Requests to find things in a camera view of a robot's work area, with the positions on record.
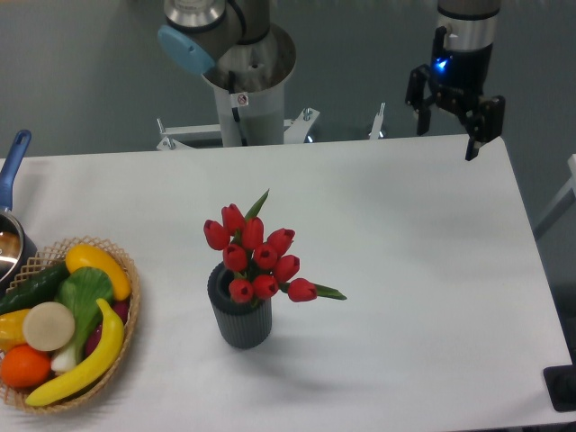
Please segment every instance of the blue handle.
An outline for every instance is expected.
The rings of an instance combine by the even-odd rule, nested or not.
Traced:
[[[15,138],[12,146],[10,147],[10,152],[6,157],[4,166],[2,166],[2,171],[0,171],[0,209],[8,210],[12,209],[12,187],[14,185],[14,179],[16,178],[16,173],[20,167],[20,163],[24,158],[28,144],[32,139],[32,134],[29,130],[20,130]]]

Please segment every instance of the ribbed vase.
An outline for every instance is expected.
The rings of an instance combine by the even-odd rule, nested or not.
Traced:
[[[261,344],[272,329],[272,302],[260,302],[252,308],[249,303],[238,304],[230,298],[228,286],[234,274],[220,263],[208,278],[208,296],[220,333],[236,348],[248,349]]]

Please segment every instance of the cucumber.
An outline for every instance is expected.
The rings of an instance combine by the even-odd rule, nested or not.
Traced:
[[[39,271],[0,299],[0,315],[52,302],[60,284],[69,276],[65,262]]]

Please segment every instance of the red tulip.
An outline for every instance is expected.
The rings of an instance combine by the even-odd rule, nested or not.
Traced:
[[[215,250],[223,250],[230,243],[230,234],[214,220],[204,223],[204,235],[208,246]]]
[[[267,243],[262,243],[254,249],[254,261],[263,270],[270,270],[278,261],[278,254]]]
[[[246,226],[244,216],[242,216],[242,213],[236,204],[222,207],[222,220],[224,222],[224,228],[228,230],[228,233],[231,236],[236,234],[236,230],[242,232]]]
[[[224,249],[224,265],[233,272],[241,272],[248,267],[246,250],[234,243]]]
[[[316,294],[316,286],[314,286],[314,283],[299,277],[290,282],[290,286],[288,286],[288,297],[293,302],[309,302],[318,297]]]
[[[252,281],[254,294],[257,298],[266,300],[278,292],[278,282],[270,274],[261,274]]]
[[[229,285],[230,297],[236,303],[246,303],[252,300],[254,288],[246,279],[234,279]]]
[[[296,232],[293,229],[280,228],[268,236],[268,243],[272,246],[279,257],[284,255],[292,244]]]
[[[264,243],[264,223],[260,218],[252,218],[246,222],[246,227],[242,233],[242,247],[254,250]]]
[[[288,282],[300,270],[300,259],[294,255],[286,255],[278,260],[272,274],[279,283]]]

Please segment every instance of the white table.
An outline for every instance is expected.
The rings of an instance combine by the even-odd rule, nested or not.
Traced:
[[[14,215],[39,245],[112,239],[143,304],[121,373],[83,409],[4,430],[448,431],[574,421],[542,370],[571,360],[498,139],[31,157]],[[302,277],[348,301],[274,298],[270,337],[238,351],[206,294],[203,223],[267,188],[266,232],[296,230]]]

